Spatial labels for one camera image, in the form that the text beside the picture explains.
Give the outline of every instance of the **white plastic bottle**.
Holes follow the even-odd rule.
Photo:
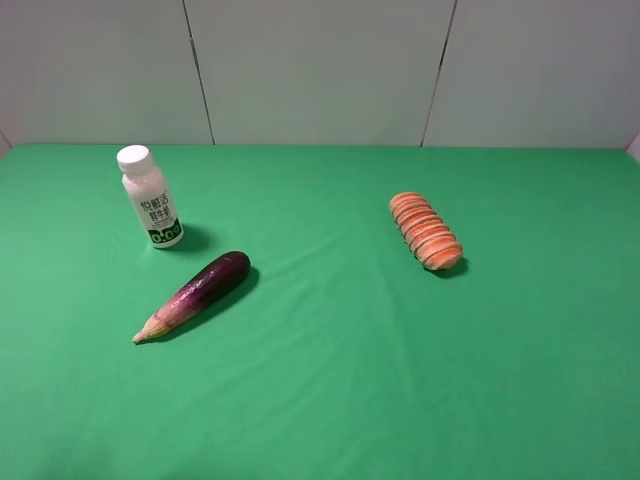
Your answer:
[[[156,167],[149,149],[131,145],[118,152],[122,184],[155,248],[167,248],[184,234],[178,211],[162,171]]]

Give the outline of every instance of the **eggplant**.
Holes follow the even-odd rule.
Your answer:
[[[157,338],[209,307],[247,278],[249,257],[229,252],[216,258],[154,313],[134,337],[133,343]]]

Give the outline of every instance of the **green cloth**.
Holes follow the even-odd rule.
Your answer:
[[[640,475],[640,167],[596,150],[157,146],[185,225],[145,238],[116,146],[0,161],[0,478]],[[425,271],[388,211],[464,245]],[[208,262],[241,290],[132,336]]]

